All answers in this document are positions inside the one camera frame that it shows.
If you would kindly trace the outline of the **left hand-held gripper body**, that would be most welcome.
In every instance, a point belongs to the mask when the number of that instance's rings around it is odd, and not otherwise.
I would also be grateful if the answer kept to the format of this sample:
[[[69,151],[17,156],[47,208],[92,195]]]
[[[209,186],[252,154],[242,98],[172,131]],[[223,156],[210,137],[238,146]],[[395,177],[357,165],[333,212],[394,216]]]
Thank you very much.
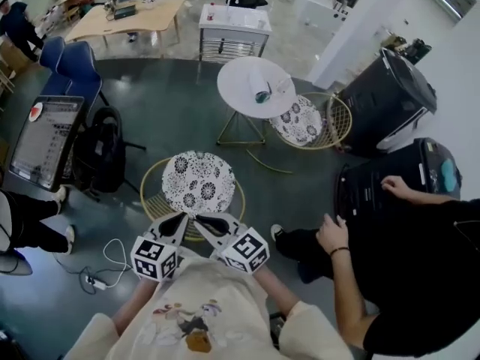
[[[142,278],[164,281],[178,267],[181,241],[175,236],[158,238],[153,232],[138,236],[130,252],[134,272]]]

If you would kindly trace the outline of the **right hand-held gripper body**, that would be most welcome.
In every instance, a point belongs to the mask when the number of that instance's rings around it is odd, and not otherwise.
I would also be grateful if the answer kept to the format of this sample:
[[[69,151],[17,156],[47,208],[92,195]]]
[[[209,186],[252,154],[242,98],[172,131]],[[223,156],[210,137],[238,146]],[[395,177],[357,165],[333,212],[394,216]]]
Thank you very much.
[[[269,245],[251,227],[228,245],[220,256],[230,268],[252,275],[269,259]]]

